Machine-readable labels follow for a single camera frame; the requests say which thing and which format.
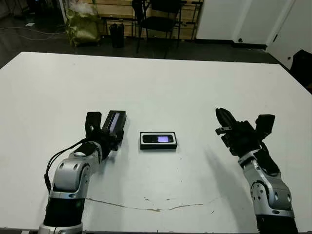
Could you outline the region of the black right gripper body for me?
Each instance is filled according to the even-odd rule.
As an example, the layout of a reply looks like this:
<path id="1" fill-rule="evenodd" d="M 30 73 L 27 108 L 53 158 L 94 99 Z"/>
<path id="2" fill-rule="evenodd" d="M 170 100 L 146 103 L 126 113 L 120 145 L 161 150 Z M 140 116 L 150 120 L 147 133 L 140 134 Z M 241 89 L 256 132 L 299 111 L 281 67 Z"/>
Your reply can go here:
<path id="1" fill-rule="evenodd" d="M 217 135 L 233 156 L 244 156 L 248 152 L 261 148 L 261 133 L 248 121 L 219 121 L 221 127 L 216 129 Z"/>

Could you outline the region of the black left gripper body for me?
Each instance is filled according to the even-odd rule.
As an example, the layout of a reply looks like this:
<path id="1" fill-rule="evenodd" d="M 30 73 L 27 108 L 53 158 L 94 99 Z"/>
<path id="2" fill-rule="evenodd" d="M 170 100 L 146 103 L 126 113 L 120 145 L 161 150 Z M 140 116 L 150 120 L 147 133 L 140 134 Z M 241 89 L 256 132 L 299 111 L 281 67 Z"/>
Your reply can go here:
<path id="1" fill-rule="evenodd" d="M 117 151 L 120 144 L 116 143 L 116 132 L 109 131 L 108 136 L 100 136 L 98 134 L 99 129 L 100 128 L 93 128 L 86 130 L 86 139 L 99 144 L 99 160 L 104 160 L 111 151 Z"/>

